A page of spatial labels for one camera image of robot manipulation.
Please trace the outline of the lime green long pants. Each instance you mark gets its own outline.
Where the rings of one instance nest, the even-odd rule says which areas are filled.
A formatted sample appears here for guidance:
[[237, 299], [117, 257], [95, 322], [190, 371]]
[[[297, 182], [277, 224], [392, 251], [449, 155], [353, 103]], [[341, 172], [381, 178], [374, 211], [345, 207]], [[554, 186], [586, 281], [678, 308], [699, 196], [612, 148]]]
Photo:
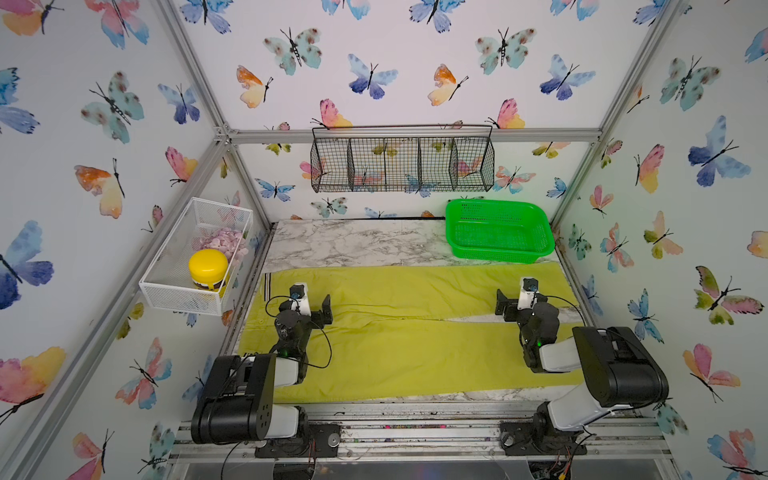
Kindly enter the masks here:
[[304, 283], [310, 304], [324, 300], [333, 322], [314, 332], [305, 380], [276, 391], [279, 403], [351, 402], [491, 390], [571, 386], [583, 376], [535, 373], [519, 330], [494, 321], [498, 291], [536, 278], [563, 308], [574, 295], [555, 263], [285, 270], [263, 277], [240, 339], [243, 353], [277, 342], [273, 312]]

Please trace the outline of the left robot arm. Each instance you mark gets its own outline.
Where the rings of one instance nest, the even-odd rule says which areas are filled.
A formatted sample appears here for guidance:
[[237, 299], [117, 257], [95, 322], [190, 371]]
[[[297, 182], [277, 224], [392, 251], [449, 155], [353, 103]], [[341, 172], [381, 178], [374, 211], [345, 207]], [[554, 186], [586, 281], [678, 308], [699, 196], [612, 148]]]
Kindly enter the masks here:
[[226, 445], [245, 442], [311, 440], [304, 410], [275, 403], [279, 387], [301, 384], [310, 369], [325, 369], [331, 361], [310, 361], [308, 346], [315, 332], [323, 334], [333, 323], [332, 299], [322, 299], [312, 311], [302, 285], [282, 296], [272, 317], [276, 343], [266, 353], [217, 357], [211, 366], [190, 423], [196, 444]]

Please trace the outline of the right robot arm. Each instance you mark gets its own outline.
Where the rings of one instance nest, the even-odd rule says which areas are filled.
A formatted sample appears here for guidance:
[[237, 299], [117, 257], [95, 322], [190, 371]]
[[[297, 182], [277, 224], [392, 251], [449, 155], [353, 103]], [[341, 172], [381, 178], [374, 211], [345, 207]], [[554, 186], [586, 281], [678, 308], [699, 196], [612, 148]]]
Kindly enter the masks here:
[[540, 405], [533, 425], [546, 433], [581, 431], [610, 413], [642, 409], [666, 400], [669, 382], [659, 364], [625, 327], [577, 326], [558, 339], [560, 310], [534, 290], [516, 299], [496, 292], [495, 314], [518, 326], [525, 365], [534, 373], [579, 370], [583, 382]]

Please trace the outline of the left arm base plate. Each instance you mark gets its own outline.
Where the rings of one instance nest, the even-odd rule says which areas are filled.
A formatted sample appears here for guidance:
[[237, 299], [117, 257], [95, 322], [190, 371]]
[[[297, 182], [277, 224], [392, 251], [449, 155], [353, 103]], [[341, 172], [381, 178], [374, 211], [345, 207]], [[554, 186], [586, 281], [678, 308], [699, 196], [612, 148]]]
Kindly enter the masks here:
[[308, 423], [300, 426], [291, 438], [270, 439], [256, 448], [259, 459], [325, 459], [336, 458], [341, 443], [341, 427], [332, 423]]

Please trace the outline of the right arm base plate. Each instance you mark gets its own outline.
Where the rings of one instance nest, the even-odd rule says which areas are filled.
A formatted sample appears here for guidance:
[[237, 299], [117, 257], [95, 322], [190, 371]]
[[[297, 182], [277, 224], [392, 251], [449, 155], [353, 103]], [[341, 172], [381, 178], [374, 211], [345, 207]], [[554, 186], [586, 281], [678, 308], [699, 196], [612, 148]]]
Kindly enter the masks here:
[[564, 432], [533, 420], [500, 424], [500, 447], [506, 456], [581, 456], [587, 454], [581, 432]]

